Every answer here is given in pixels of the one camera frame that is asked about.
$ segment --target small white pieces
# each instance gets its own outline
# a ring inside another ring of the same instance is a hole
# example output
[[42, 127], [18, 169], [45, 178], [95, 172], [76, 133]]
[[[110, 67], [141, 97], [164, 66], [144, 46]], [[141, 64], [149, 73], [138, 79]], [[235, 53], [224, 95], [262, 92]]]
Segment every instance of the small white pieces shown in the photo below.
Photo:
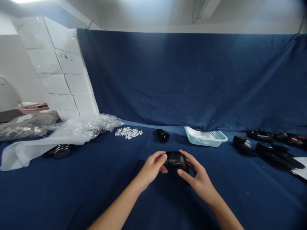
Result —
[[125, 136], [127, 140], [130, 140], [131, 138], [137, 137], [142, 134], [143, 134], [142, 130], [138, 131], [137, 128], [131, 129], [130, 127], [125, 127], [125, 128], [119, 128], [115, 133], [115, 136]]

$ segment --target blue fabric backdrop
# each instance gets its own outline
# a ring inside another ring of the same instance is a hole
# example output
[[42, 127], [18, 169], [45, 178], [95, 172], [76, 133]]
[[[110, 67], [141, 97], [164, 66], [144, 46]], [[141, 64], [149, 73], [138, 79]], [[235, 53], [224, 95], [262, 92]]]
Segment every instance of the blue fabric backdrop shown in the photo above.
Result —
[[100, 113], [205, 131], [306, 125], [306, 35], [77, 33]]
[[[165, 144], [157, 139], [156, 128], [137, 128], [143, 135], [131, 140], [108, 132], [67, 158], [38, 157], [28, 167], [0, 172], [1, 229], [84, 230], [131, 182], [149, 155], [178, 149], [193, 154], [206, 168], [245, 230], [307, 229], [307, 184], [259, 157], [239, 154], [232, 147], [233, 135], [225, 132], [229, 141], [212, 148], [189, 143], [183, 127], [173, 132], [164, 127], [170, 134]], [[0, 142], [0, 153], [13, 142]], [[288, 148], [296, 157], [306, 156], [303, 150]], [[170, 170], [159, 173], [140, 195], [123, 229], [199, 230], [218, 229], [218, 224], [209, 207], [176, 170]]]

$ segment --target wire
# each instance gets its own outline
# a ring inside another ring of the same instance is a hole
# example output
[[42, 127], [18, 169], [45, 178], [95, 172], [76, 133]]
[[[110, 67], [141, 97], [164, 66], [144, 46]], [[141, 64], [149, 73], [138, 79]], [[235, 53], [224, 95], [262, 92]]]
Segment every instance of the wire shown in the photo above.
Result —
[[207, 0], [205, 0], [205, 1], [204, 1], [204, 6], [203, 6], [203, 8], [202, 8], [202, 10], [201, 10], [201, 13], [199, 14], [198, 18], [195, 18], [195, 20], [193, 21], [193, 15], [194, 15], [195, 3], [196, 3], [196, 0], [194, 1], [194, 6], [193, 6], [193, 12], [192, 12], [192, 24], [194, 24], [196, 20], [198, 21], [198, 20], [199, 20], [199, 18], [201, 17], [201, 14], [202, 14], [202, 12], [203, 12], [203, 11], [204, 11], [204, 9], [205, 9], [205, 6], [206, 6], [206, 3], [207, 3]]
[[196, 0], [194, 1], [194, 6], [193, 6], [193, 12], [192, 12], [192, 24], [194, 24], [194, 23], [195, 23], [195, 21], [198, 19], [198, 18], [195, 18], [195, 20], [193, 21], [193, 15], [194, 15], [195, 3], [196, 3]]
[[92, 22], [93, 22], [93, 20], [91, 21], [91, 23], [90, 23], [90, 25], [89, 25], [89, 27], [88, 27], [87, 29], [89, 29], [89, 28], [90, 28], [90, 26], [91, 26]]
[[302, 29], [302, 26], [303, 26], [303, 23], [304, 23], [304, 20], [305, 20], [305, 17], [307, 17], [307, 14], [303, 16], [302, 18], [302, 22], [301, 22], [301, 25], [300, 25], [300, 28], [298, 30], [298, 33], [301, 34], [301, 29]]

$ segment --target pink container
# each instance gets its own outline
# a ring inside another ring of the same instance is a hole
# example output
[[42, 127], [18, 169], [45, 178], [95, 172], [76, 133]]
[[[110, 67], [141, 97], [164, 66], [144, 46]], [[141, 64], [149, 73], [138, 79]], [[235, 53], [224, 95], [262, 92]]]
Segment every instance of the pink container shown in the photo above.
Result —
[[40, 112], [42, 110], [49, 109], [48, 106], [42, 107], [42, 108], [38, 108], [39, 106], [44, 106], [44, 105], [47, 105], [47, 104], [46, 103], [39, 103], [39, 104], [34, 104], [34, 105], [17, 107], [16, 109], [18, 109], [23, 114], [33, 114], [33, 113], [38, 113], [38, 112]]

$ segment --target ceiling light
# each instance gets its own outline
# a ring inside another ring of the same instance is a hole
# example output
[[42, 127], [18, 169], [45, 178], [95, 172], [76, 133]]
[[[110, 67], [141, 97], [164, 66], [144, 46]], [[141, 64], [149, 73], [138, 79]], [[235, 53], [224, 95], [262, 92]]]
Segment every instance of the ceiling light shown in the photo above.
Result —
[[38, 1], [44, 1], [44, 0], [12, 0], [16, 3], [30, 3], [30, 2], [38, 2]]

